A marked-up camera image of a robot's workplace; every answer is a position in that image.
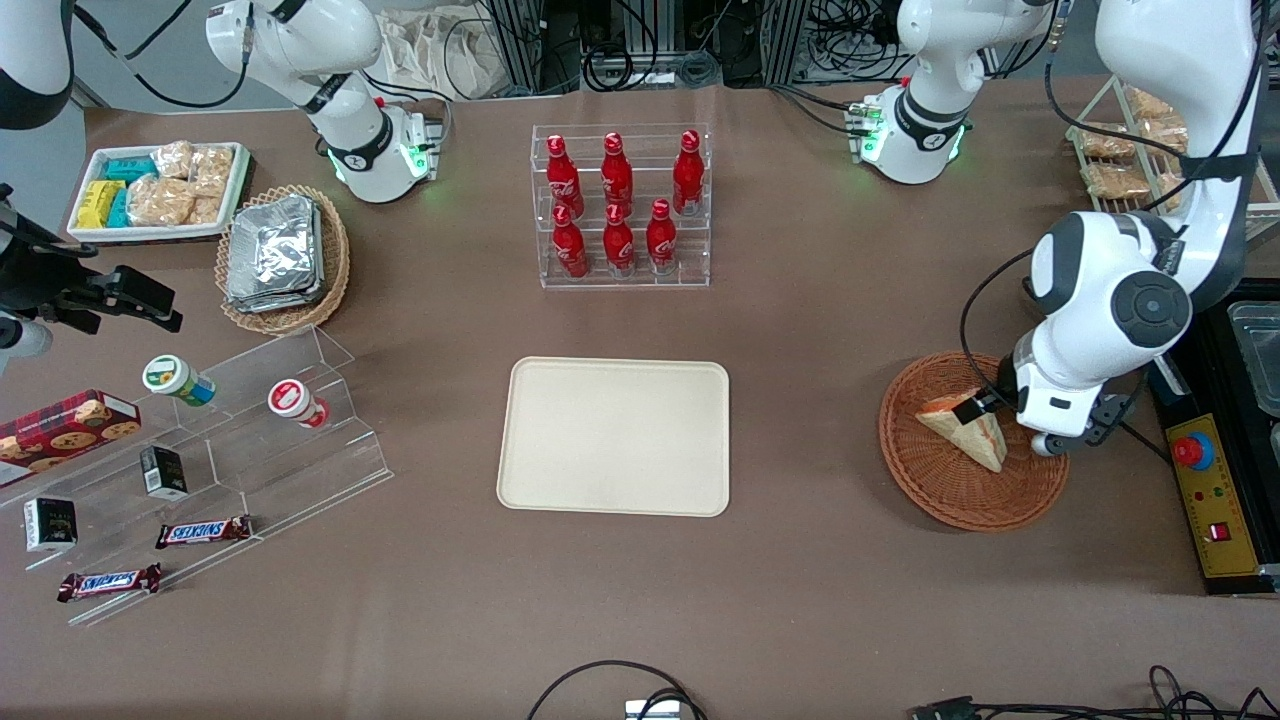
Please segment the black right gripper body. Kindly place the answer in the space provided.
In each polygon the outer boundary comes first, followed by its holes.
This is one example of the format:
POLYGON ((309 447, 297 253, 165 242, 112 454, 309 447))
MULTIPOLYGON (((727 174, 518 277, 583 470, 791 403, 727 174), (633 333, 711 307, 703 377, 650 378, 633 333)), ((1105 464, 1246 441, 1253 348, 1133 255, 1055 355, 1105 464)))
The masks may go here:
POLYGON ((99 254, 83 243, 65 243, 17 211, 13 187, 1 187, 1 306, 5 313, 33 319, 54 316, 73 302, 99 301, 91 281, 99 275, 82 261, 99 254))

